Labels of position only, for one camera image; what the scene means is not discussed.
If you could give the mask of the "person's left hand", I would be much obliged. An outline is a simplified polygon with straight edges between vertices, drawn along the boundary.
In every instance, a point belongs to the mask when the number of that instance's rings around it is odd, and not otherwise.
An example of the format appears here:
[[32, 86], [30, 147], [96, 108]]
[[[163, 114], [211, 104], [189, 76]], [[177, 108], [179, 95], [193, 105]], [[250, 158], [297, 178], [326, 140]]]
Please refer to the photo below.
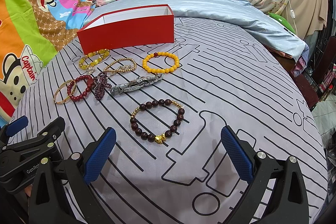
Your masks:
[[31, 197], [32, 188], [33, 188], [33, 185], [32, 185], [32, 184], [24, 188], [25, 194], [26, 194], [28, 197]]

